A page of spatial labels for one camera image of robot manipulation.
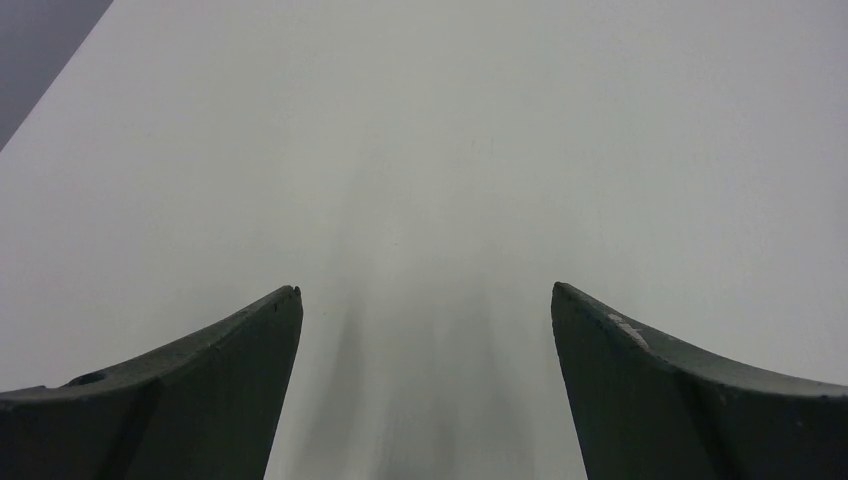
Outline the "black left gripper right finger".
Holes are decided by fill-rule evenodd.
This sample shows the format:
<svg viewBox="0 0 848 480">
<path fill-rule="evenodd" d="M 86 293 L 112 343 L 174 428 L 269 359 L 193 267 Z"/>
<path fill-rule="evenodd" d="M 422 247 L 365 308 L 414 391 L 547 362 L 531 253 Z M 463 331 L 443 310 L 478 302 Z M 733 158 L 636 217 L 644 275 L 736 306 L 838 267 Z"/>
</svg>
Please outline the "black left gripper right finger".
<svg viewBox="0 0 848 480">
<path fill-rule="evenodd" d="M 591 479 L 843 479 L 847 389 L 709 352 L 574 286 L 552 331 Z"/>
</svg>

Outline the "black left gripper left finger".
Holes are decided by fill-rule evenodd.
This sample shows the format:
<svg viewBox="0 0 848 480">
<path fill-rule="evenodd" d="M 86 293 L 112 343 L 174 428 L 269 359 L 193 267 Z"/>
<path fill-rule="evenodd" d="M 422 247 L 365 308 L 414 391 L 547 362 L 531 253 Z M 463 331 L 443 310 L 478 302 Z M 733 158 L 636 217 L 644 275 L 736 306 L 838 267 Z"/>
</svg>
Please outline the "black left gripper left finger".
<svg viewBox="0 0 848 480">
<path fill-rule="evenodd" d="M 303 322 L 284 286 L 138 357 L 1 396 L 5 479 L 260 479 Z"/>
</svg>

